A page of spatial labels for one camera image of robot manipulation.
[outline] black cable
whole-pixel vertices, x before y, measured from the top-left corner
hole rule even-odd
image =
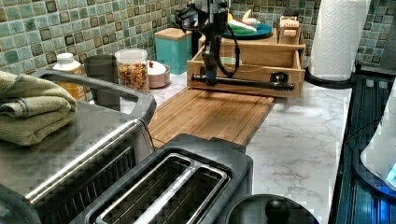
[[[371,125],[374,124],[374,131],[376,130],[376,128],[378,128],[379,125],[379,121],[381,119],[374,119],[373,121],[363,125],[362,127],[360,127],[356,132],[354,132],[352,135],[350,135],[345,141],[345,144],[348,144],[349,142],[355,140],[357,137],[360,137],[362,133],[364,133],[364,130],[366,130],[367,128],[369,128]]]
[[[325,79],[321,79],[321,78],[312,76],[311,73],[309,72],[308,67],[305,68],[304,80],[311,84],[314,84],[316,86],[320,86],[320,87],[327,88],[327,89],[345,90],[345,89],[352,88],[351,77],[344,81],[325,80]]]
[[[236,74],[236,72],[239,69],[239,55],[241,53],[241,50],[238,45],[238,41],[236,40],[235,34],[233,33],[233,29],[230,27],[229,24],[227,24],[227,29],[230,31],[231,36],[233,37],[233,42],[235,44],[235,69],[232,72],[227,71],[227,69],[223,66],[220,58],[220,45],[221,45],[221,38],[216,38],[216,43],[214,44],[214,52],[215,52],[215,60],[224,75],[226,75],[228,78],[232,78],[233,75]]]

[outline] paper towel roll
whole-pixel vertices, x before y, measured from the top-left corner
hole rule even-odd
[[[325,80],[350,78],[371,0],[322,0],[309,72]]]

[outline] mosaic tile backsplash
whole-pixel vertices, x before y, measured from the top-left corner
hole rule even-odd
[[[374,0],[364,26],[358,59],[379,64],[395,8],[394,0]],[[178,0],[0,0],[0,69],[32,73],[56,63],[56,55],[71,52],[85,58],[119,49],[140,48],[155,60],[154,34],[172,26]],[[231,13],[268,25],[286,7],[299,9],[299,21],[310,55],[320,0],[233,0]]]
[[[178,0],[0,0],[0,68],[32,73],[71,52],[140,48],[155,59],[154,34],[171,26]]]
[[[372,1],[364,24],[357,59],[368,66],[380,66],[389,29],[396,12],[395,0]]]

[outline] toaster slot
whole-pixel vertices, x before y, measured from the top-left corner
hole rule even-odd
[[[170,155],[113,203],[99,223],[133,223],[191,165]]]
[[[198,168],[150,223],[192,223],[203,214],[223,177],[210,168]]]
[[[96,223],[196,222],[227,179],[218,169],[171,154],[111,204]]]

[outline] white countertop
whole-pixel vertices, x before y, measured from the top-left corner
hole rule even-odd
[[[186,73],[150,90],[157,105],[186,87]],[[328,223],[351,90],[304,83],[298,99],[276,104],[247,145],[253,159],[253,194],[292,199]]]

